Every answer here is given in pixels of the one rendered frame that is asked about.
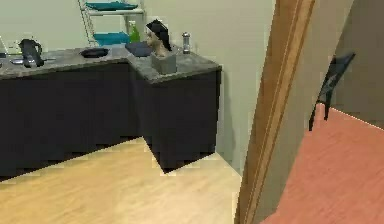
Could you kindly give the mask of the silver pepper shaker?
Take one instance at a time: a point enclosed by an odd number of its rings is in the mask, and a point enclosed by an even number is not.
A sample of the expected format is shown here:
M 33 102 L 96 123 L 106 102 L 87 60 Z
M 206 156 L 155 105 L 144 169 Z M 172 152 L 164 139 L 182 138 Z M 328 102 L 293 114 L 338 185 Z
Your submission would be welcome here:
M 184 32 L 182 34 L 183 37 L 183 54 L 190 53 L 190 34 L 188 32 Z

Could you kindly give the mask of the dark blue flat book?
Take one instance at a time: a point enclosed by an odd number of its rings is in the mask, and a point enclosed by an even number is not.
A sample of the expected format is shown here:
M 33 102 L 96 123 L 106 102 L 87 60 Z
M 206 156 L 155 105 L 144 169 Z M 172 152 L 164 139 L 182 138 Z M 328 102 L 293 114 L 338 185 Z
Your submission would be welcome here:
M 135 57 L 148 57 L 152 53 L 152 48 L 145 41 L 127 43 L 125 48 Z

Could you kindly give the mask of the brown wooden door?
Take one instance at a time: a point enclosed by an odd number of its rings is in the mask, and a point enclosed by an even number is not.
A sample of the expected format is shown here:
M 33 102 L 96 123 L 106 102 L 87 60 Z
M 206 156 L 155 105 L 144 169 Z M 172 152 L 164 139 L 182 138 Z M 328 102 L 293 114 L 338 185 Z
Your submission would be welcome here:
M 252 224 L 316 0 L 276 0 L 234 224 Z

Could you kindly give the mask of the black kitchen counter cabinet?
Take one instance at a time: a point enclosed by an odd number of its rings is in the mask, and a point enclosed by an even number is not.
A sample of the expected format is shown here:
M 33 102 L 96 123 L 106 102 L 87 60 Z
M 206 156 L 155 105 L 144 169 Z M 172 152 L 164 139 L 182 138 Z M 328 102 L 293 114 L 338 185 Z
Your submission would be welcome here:
M 176 72 L 161 75 L 123 45 L 43 57 L 32 68 L 0 58 L 0 181 L 137 137 L 164 172 L 214 153 L 219 64 L 178 52 Z

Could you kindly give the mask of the green spray bottle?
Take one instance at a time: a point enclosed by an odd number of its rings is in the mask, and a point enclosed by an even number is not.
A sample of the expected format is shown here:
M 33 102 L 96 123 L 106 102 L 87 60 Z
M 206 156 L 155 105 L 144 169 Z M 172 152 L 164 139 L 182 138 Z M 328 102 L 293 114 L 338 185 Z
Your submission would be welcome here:
M 139 42 L 140 41 L 140 33 L 138 31 L 138 28 L 136 26 L 135 21 L 129 22 L 129 36 L 130 36 L 130 40 L 132 42 Z

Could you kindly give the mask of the teal storage box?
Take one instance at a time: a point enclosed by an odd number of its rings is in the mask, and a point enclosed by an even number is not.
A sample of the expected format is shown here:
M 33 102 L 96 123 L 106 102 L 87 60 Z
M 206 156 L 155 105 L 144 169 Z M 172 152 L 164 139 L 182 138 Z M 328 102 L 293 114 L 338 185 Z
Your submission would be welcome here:
M 129 43 L 130 37 L 124 32 L 117 33 L 95 33 L 93 35 L 96 42 L 100 45 L 113 45 L 113 44 L 122 44 Z

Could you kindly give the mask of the black frying pan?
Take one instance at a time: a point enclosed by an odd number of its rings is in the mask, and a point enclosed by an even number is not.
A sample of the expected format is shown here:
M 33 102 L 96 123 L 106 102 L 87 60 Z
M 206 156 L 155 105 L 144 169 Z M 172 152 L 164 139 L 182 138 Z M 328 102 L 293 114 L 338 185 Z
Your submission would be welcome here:
M 106 48 L 88 48 L 80 52 L 80 55 L 84 58 L 100 58 L 109 53 Z

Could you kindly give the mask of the black chair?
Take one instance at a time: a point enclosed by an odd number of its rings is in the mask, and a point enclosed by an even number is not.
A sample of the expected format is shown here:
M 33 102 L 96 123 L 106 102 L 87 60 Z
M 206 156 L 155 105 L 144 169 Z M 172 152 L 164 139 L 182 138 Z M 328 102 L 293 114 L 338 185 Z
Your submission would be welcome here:
M 346 72 L 347 68 L 355 58 L 356 53 L 350 52 L 344 56 L 336 57 L 333 56 L 328 71 L 325 75 L 324 81 L 321 86 L 321 90 L 318 94 L 317 100 L 315 102 L 315 106 L 318 103 L 323 103 L 325 106 L 325 114 L 324 119 L 328 120 L 329 110 L 331 105 L 331 99 L 333 95 L 333 91 L 341 79 L 342 75 Z M 311 131 L 314 125 L 314 118 L 316 114 L 316 107 L 313 107 L 309 122 L 308 122 L 308 130 Z

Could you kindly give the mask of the black kettle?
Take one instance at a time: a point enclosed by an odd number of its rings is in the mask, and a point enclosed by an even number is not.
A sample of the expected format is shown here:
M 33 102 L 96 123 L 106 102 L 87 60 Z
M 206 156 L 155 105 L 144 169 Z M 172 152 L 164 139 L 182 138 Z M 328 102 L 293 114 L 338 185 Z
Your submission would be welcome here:
M 37 67 L 44 65 L 44 61 L 41 58 L 42 46 L 40 43 L 32 39 L 22 39 L 19 43 L 19 47 L 22 52 L 23 65 L 26 68 L 31 68 L 29 58 L 32 58 Z

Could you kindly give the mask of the silver spoon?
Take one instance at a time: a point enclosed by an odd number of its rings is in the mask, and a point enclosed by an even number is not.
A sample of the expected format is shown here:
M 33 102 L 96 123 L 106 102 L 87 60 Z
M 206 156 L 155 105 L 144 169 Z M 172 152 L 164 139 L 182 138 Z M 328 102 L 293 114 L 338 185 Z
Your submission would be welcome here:
M 46 59 L 42 59 L 42 61 L 55 61 L 56 58 L 46 58 Z M 24 60 L 22 58 L 16 58 L 16 59 L 11 59 L 10 62 L 14 65 L 22 65 L 24 63 Z M 35 60 L 31 59 L 31 60 L 28 60 L 29 63 L 31 64 L 35 64 Z

